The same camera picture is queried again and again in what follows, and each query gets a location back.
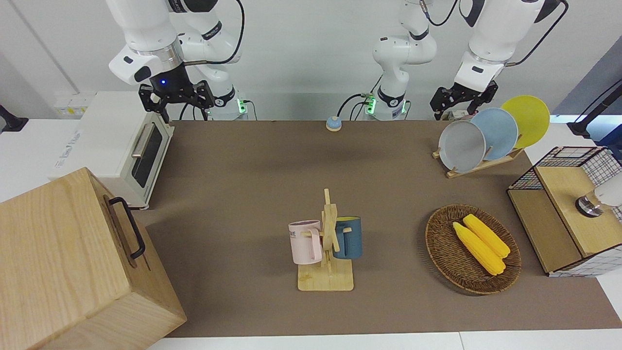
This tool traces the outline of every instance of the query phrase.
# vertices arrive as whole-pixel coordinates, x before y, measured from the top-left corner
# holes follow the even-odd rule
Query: wooden crate
[[[576,199],[594,189],[582,168],[536,166],[535,174],[544,189],[510,189],[508,194],[544,271],[577,267],[590,259],[590,268],[598,267],[593,258],[622,244],[622,224],[610,210],[596,218],[577,211]]]
[[[1,349],[145,349],[185,322],[146,229],[139,254],[111,198],[83,168],[0,204]]]

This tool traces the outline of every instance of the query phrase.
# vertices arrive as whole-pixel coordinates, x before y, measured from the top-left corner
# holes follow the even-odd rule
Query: wooden mug holder
[[[354,289],[352,260],[333,257],[333,248],[340,251],[335,225],[337,205],[330,202],[328,189],[324,189],[322,211],[322,261],[310,265],[298,265],[298,289],[301,291],[351,291]]]

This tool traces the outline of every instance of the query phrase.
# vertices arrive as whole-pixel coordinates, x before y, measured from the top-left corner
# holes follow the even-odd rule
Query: power outlet
[[[59,96],[53,107],[61,119],[80,119],[94,96],[95,93],[89,92]]]

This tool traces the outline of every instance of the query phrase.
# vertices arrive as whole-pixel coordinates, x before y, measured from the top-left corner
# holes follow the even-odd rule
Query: oven door
[[[135,206],[147,205],[169,145],[172,129],[155,113],[150,113],[143,124],[131,153],[131,168],[127,175],[128,184],[144,199],[143,203]]]

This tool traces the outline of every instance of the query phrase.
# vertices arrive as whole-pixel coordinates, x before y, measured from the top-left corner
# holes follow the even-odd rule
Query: pink mug
[[[322,261],[319,220],[292,222],[289,227],[289,242],[292,244],[292,257],[297,265],[308,265]]]

